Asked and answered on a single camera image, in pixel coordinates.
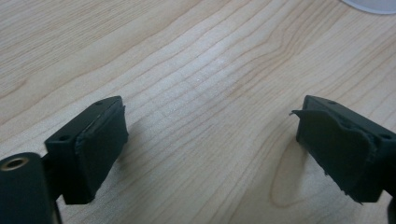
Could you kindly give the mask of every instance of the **wooden table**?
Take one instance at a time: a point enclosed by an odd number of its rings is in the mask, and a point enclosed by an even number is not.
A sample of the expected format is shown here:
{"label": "wooden table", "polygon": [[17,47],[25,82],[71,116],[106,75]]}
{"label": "wooden table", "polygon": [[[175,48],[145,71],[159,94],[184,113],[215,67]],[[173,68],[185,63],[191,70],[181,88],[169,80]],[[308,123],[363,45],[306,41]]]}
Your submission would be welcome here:
{"label": "wooden table", "polygon": [[307,94],[396,132],[396,16],[339,1],[2,1],[0,156],[121,95],[129,142],[65,223],[387,223],[295,141]]}

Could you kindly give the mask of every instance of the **screw hole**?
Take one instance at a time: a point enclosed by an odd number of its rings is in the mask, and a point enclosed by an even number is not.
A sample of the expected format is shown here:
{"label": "screw hole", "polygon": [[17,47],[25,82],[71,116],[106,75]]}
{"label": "screw hole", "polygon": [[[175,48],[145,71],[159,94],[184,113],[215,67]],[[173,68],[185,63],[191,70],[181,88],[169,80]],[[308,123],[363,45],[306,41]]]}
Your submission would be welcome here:
{"label": "screw hole", "polygon": [[70,135],[64,135],[64,136],[61,136],[60,138],[59,138],[59,141],[66,141],[67,139],[69,139],[70,138]]}
{"label": "screw hole", "polygon": [[385,133],[381,133],[379,136],[381,136],[382,138],[385,138],[385,139],[392,138],[389,134],[385,134]]}
{"label": "screw hole", "polygon": [[12,171],[15,169],[18,169],[22,167],[24,164],[26,164],[29,161],[29,159],[25,157],[20,157],[20,158],[15,158],[13,160],[7,161],[1,166],[2,171]]}

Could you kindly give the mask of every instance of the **black plastic piece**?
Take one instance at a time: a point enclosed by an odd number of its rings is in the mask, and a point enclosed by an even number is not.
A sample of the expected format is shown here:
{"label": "black plastic piece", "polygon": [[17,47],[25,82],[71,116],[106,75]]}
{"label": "black plastic piece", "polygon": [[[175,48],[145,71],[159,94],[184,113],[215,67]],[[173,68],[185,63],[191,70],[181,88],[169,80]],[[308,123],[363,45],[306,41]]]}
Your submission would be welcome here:
{"label": "black plastic piece", "polygon": [[25,152],[0,161],[0,223],[60,223],[39,155]]}
{"label": "black plastic piece", "polygon": [[91,202],[127,142],[119,96],[96,102],[46,140],[48,154],[0,161],[0,223],[62,223],[56,199]]}
{"label": "black plastic piece", "polygon": [[325,173],[358,203],[396,189],[396,134],[327,99],[306,96],[297,141]]}
{"label": "black plastic piece", "polygon": [[124,106],[116,96],[91,105],[46,140],[67,204],[93,200],[127,139]]}

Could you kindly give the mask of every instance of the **light wood surface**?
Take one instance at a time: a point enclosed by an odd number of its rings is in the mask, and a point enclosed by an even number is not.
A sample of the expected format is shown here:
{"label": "light wood surface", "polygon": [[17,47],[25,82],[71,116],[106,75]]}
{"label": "light wood surface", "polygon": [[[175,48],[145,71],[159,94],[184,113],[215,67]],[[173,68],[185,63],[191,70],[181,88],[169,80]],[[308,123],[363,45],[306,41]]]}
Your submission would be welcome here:
{"label": "light wood surface", "polygon": [[0,156],[121,95],[129,142],[65,223],[387,223],[289,112],[312,94],[396,132],[395,68],[396,17],[335,0],[1,1]]}

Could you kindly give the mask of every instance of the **white object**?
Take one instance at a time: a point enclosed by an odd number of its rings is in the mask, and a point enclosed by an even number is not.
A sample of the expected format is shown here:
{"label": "white object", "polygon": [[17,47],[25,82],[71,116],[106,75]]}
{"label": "white object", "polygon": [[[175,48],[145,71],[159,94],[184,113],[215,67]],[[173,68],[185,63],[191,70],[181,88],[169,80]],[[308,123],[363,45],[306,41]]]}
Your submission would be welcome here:
{"label": "white object", "polygon": [[343,2],[374,14],[396,13],[396,0],[343,0]]}

